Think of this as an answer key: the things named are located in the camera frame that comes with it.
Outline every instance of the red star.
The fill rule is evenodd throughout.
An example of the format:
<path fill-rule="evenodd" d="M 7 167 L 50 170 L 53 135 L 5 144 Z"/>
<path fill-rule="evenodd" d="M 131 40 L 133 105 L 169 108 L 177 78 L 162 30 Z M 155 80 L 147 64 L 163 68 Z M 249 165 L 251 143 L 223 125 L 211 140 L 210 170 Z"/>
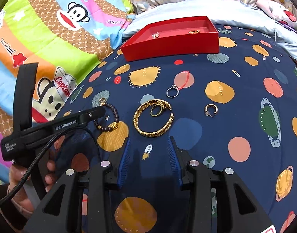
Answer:
<path fill-rule="evenodd" d="M 23 53 L 19 53 L 18 55 L 13 55 L 12 58 L 14 60 L 14 63 L 13 63 L 14 68 L 16 68 L 17 66 L 23 65 L 23 62 L 27 59 L 27 57 L 25 57 Z"/>

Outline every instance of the red box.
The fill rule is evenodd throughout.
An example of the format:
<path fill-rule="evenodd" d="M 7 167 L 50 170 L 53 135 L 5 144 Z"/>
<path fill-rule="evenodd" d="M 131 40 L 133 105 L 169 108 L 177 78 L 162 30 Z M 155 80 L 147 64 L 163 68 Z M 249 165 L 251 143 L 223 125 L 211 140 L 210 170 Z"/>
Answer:
<path fill-rule="evenodd" d="M 195 30 L 200 33 L 188 33 Z M 159 37 L 153 39 L 157 32 Z M 176 18 L 145 26 L 120 49 L 128 62 L 178 54 L 219 53 L 219 34 L 206 16 Z"/>

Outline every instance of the green stripe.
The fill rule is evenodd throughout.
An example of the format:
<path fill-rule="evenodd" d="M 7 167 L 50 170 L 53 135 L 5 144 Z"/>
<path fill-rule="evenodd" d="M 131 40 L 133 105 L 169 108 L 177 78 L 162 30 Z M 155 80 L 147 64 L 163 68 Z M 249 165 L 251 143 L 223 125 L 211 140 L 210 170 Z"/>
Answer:
<path fill-rule="evenodd" d="M 52 33 L 35 13 L 28 0 L 9 0 L 4 7 L 4 20 L 15 37 L 37 56 L 60 66 L 81 82 L 99 64 L 95 54 L 83 52 Z M 25 16 L 13 20 L 17 12 Z"/>

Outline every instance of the pink pillow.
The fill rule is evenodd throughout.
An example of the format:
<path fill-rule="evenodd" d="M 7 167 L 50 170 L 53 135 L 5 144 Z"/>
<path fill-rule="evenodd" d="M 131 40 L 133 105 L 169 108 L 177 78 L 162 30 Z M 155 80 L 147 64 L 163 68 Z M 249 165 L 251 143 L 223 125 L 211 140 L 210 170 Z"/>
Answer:
<path fill-rule="evenodd" d="M 257 0 L 256 5 L 270 18 L 297 30 L 296 17 L 280 3 L 270 0 Z"/>

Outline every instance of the white blanket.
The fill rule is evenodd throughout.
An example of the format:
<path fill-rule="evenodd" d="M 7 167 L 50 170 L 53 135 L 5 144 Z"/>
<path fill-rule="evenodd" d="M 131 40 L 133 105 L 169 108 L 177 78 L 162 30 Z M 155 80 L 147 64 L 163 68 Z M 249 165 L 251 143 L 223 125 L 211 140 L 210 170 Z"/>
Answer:
<path fill-rule="evenodd" d="M 186 0 L 163 4 L 136 16 L 126 28 L 129 38 L 146 25 L 173 18 L 207 16 L 213 24 L 252 29 L 275 38 L 277 43 L 297 60 L 297 34 L 278 25 L 261 10 L 233 0 Z"/>

